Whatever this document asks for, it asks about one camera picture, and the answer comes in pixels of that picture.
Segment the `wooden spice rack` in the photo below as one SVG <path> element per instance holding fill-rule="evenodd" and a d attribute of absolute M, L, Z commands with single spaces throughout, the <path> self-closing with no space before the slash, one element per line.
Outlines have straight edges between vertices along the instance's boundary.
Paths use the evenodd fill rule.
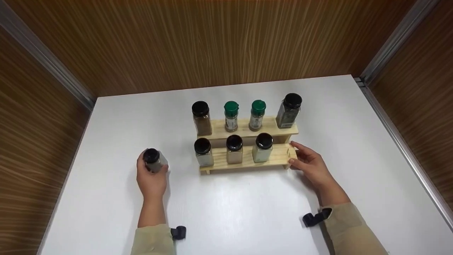
<path fill-rule="evenodd" d="M 212 170 L 228 170 L 249 167 L 262 167 L 262 166 L 283 166 L 284 169 L 289 168 L 288 160 L 296 157 L 296 151 L 288 144 L 291 135 L 298 134 L 297 125 L 294 124 L 291 128 L 278 128 L 275 121 L 275 116 L 265 116 L 263 118 L 262 128 L 259 131 L 251 131 L 249 129 L 249 119 L 238 119 L 238 128 L 235 132 L 227 132 L 225 130 L 225 120 L 216 119 L 211 120 L 212 135 L 198 136 L 209 139 L 212 145 L 212 155 L 214 157 L 214 165 L 210 167 L 200 167 L 201 172 L 211 174 Z M 270 154 L 269 160 L 262 163 L 253 162 L 252 145 L 255 142 L 256 136 L 260 133 L 268 133 L 274 139 L 273 149 Z M 244 147 L 242 163 L 228 164 L 227 163 L 227 149 L 226 140 L 228 136 L 236 134 L 242 137 Z"/>

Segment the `green flip-top lid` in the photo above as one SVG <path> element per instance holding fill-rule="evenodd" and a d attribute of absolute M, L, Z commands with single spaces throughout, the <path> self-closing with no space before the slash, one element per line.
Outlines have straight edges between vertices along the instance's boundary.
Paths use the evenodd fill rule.
<path fill-rule="evenodd" d="M 226 117 L 234 117 L 239 112 L 239 104 L 234 101 L 228 101 L 223 107 L 225 109 Z"/>
<path fill-rule="evenodd" d="M 263 100 L 255 100 L 252 103 L 252 114 L 253 115 L 264 115 L 266 111 L 266 102 Z"/>

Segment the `sleeve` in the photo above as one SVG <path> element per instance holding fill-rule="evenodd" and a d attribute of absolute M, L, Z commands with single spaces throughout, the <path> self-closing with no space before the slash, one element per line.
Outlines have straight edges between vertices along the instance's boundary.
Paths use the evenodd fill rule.
<path fill-rule="evenodd" d="M 332 208 L 324 223 L 336 255 L 387 255 L 355 205 L 346 203 L 321 209 L 326 207 Z"/>
<path fill-rule="evenodd" d="M 167 224 L 135 230 L 131 255 L 174 255 L 173 238 Z"/>

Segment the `spice jar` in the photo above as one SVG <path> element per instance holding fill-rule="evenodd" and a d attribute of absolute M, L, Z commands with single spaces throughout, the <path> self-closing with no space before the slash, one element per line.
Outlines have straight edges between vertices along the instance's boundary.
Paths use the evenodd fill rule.
<path fill-rule="evenodd" d="M 279 113 L 277 114 L 277 126 L 279 128 L 290 128 L 293 126 L 294 121 L 300 111 L 300 105 L 302 104 L 302 97 L 296 93 L 289 93 L 283 99 L 280 105 Z"/>
<path fill-rule="evenodd" d="M 197 128 L 197 135 L 212 135 L 211 118 L 209 117 L 209 106 L 205 101 L 196 101 L 192 105 L 193 122 Z"/>
<path fill-rule="evenodd" d="M 258 131 L 263 124 L 264 112 L 266 110 L 266 103 L 263 100 L 255 100 L 252 103 L 252 110 L 249 121 L 249 129 L 251 131 Z"/>
<path fill-rule="evenodd" d="M 148 171 L 153 173 L 159 172 L 164 165 L 168 165 L 168 161 L 163 154 L 154 148 L 146 149 L 143 153 L 143 161 Z"/>
<path fill-rule="evenodd" d="M 206 138 L 198 138 L 193 144 L 195 148 L 195 156 L 197 157 L 198 164 L 201 167 L 208 167 L 214 165 L 214 157 L 211 152 L 211 143 Z"/>
<path fill-rule="evenodd" d="M 226 162 L 228 164 L 242 163 L 242 138 L 230 135 L 226 139 Z"/>
<path fill-rule="evenodd" d="M 239 104 L 234 101 L 228 101 L 223 108 L 225 109 L 225 130 L 228 132 L 236 131 Z"/>
<path fill-rule="evenodd" d="M 253 162 L 260 163 L 269 160 L 272 152 L 273 139 L 268 133 L 261 133 L 256 137 L 255 145 L 252 147 Z"/>

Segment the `hand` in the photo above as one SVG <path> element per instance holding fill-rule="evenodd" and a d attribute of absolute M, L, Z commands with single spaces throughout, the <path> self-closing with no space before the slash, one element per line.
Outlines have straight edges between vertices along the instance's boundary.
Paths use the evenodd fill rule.
<path fill-rule="evenodd" d="M 291 141 L 291 145 L 298 150 L 297 158 L 291 158 L 289 163 L 302 170 L 316 189 L 323 189 L 336 183 L 321 155 L 298 142 Z"/>
<path fill-rule="evenodd" d="M 143 151 L 137 159 L 137 183 L 143 194 L 144 201 L 160 200 L 167 189 L 168 165 L 164 165 L 159 172 L 151 173 L 143 160 Z"/>
<path fill-rule="evenodd" d="M 335 181 L 327 169 L 321 155 L 304 145 L 291 141 L 297 148 L 297 158 L 288 162 L 291 166 L 301 170 L 319 192 L 321 205 L 340 205 L 351 202 L 341 186 Z"/>

